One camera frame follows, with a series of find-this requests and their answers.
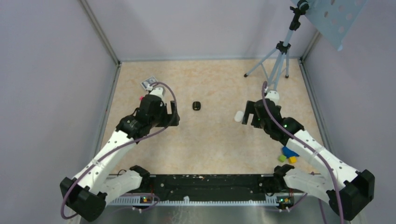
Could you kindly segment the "light blue tripod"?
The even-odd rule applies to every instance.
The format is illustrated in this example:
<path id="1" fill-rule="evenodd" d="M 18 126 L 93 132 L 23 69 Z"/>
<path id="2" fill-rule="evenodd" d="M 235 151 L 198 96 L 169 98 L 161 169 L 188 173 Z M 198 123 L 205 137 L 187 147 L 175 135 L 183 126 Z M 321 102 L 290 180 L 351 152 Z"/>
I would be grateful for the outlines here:
<path id="1" fill-rule="evenodd" d="M 248 77 L 253 71 L 255 71 L 258 67 L 261 67 L 265 78 L 267 80 L 267 86 L 271 87 L 272 90 L 277 90 L 278 83 L 280 77 L 283 73 L 285 73 L 285 78 L 289 78 L 289 66 L 290 66 L 290 53 L 289 50 L 291 48 L 290 40 L 295 31 L 297 31 L 301 22 L 299 21 L 301 16 L 304 16 L 307 11 L 310 9 L 310 4 L 306 0 L 298 0 L 296 5 L 290 7 L 290 10 L 293 12 L 293 18 L 289 25 L 289 30 L 286 34 L 286 37 L 283 41 L 279 41 L 274 49 L 272 49 L 265 57 L 263 57 L 252 69 L 246 72 L 243 76 Z M 275 64 L 271 70 L 271 73 L 268 74 L 265 67 L 264 62 L 269 59 L 274 53 L 278 53 Z"/>

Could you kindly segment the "black charging case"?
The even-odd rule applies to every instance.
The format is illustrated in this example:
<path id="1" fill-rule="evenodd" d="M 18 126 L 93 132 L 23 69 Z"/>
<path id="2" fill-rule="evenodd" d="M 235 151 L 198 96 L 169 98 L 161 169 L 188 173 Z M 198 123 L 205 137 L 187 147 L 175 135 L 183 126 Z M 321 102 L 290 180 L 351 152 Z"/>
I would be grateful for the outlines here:
<path id="1" fill-rule="evenodd" d="M 193 109 L 194 111 L 199 111 L 199 110 L 201 110 L 201 102 L 199 102 L 199 101 L 194 101 L 194 102 L 192 103 L 192 109 Z"/>

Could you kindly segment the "perforated blue panel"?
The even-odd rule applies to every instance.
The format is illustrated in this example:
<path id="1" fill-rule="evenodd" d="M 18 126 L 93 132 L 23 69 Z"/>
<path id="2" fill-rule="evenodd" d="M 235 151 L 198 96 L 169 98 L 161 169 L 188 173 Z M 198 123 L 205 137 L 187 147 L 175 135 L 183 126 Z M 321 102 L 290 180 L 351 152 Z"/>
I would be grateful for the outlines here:
<path id="1" fill-rule="evenodd" d="M 307 5 L 305 17 L 337 50 L 357 19 L 367 0 L 293 0 L 297 7 Z"/>

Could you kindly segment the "blue toy block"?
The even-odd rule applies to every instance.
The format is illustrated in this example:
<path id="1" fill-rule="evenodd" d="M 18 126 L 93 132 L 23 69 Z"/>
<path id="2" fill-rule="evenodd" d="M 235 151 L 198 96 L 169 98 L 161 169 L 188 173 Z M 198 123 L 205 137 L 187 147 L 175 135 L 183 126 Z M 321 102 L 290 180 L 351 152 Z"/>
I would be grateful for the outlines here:
<path id="1" fill-rule="evenodd" d="M 290 157 L 299 157 L 299 154 L 297 154 L 296 152 L 290 150 L 287 147 L 282 147 L 282 154 L 284 156 L 286 156 L 286 158 L 290 158 Z"/>

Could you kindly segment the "yellow cube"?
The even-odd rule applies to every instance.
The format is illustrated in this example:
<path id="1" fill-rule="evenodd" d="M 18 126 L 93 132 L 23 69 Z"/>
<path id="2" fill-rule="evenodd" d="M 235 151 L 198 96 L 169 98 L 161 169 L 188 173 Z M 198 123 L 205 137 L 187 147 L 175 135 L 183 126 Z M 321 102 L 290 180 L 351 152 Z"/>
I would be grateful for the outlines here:
<path id="1" fill-rule="evenodd" d="M 289 162 L 289 164 L 294 164 L 294 163 L 296 163 L 296 162 L 297 162 L 297 157 L 295 157 L 295 156 L 289 157 L 289 158 L 288 158 L 288 162 Z"/>

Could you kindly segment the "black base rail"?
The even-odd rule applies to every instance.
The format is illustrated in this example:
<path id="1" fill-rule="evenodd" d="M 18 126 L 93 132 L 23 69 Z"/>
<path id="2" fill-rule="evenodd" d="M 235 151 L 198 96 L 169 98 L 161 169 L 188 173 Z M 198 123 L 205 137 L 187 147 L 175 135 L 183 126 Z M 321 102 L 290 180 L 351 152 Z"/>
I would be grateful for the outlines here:
<path id="1" fill-rule="evenodd" d="M 151 175 L 131 194 L 149 193 L 161 201 L 198 202 L 264 201 L 267 196 L 295 193 L 273 175 Z"/>

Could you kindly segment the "white charging case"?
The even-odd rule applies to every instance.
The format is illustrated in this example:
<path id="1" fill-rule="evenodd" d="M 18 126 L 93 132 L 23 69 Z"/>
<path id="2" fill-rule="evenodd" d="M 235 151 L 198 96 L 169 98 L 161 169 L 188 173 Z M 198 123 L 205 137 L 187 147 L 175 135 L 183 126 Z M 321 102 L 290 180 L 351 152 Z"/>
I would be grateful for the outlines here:
<path id="1" fill-rule="evenodd" d="M 244 117 L 244 112 L 243 111 L 237 111 L 235 116 L 234 116 L 234 121 L 241 123 Z"/>

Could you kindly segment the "card deck box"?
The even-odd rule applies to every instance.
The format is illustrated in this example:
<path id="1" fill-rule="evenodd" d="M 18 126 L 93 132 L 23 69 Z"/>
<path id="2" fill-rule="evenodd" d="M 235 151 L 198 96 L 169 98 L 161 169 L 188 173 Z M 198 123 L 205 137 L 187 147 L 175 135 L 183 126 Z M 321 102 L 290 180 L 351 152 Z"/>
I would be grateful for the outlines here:
<path id="1" fill-rule="evenodd" d="M 149 86 L 151 86 L 154 82 L 157 82 L 157 79 L 154 76 L 151 76 L 144 81 L 141 82 L 141 86 L 144 90 L 147 90 Z"/>

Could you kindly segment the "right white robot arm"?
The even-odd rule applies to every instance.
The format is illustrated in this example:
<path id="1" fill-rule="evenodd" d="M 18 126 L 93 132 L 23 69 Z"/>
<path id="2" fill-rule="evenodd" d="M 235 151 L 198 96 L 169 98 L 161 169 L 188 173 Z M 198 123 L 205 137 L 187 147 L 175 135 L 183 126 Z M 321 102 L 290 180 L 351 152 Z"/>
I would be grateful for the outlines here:
<path id="1" fill-rule="evenodd" d="M 352 221 L 374 198 L 375 176 L 369 170 L 359 171 L 333 155 L 318 143 L 302 124 L 283 117 L 281 107 L 270 99 L 247 101 L 242 123 L 264 130 L 271 139 L 297 153 L 319 171 L 308 174 L 292 165 L 274 169 L 274 187 L 279 192 L 298 189 L 321 201 L 344 220 Z"/>

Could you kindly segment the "green cube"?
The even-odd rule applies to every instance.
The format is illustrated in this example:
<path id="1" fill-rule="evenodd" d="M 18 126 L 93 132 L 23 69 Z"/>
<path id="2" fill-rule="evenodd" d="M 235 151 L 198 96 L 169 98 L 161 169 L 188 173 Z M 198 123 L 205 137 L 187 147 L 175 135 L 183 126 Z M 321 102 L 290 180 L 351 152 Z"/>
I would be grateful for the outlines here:
<path id="1" fill-rule="evenodd" d="M 285 161 L 287 160 L 287 157 L 286 157 L 285 155 L 281 154 L 281 155 L 278 157 L 278 160 L 279 160 L 280 162 L 285 162 Z"/>

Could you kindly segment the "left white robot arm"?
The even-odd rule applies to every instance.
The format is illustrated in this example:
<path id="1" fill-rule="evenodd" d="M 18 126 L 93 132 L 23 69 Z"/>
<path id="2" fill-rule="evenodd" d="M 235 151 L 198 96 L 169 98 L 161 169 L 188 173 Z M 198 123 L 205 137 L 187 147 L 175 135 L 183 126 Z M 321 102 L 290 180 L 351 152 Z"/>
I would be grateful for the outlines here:
<path id="1" fill-rule="evenodd" d="M 167 112 L 164 94 L 156 90 L 145 95 L 130 115 L 120 119 L 107 143 L 94 158 L 72 178 L 60 182 L 62 204 L 60 214 L 65 220 L 80 216 L 92 222 L 107 205 L 131 190 L 144 193 L 150 181 L 135 170 L 107 180 L 112 169 L 139 142 L 154 137 L 170 126 L 177 126 L 180 117 L 176 97 Z"/>

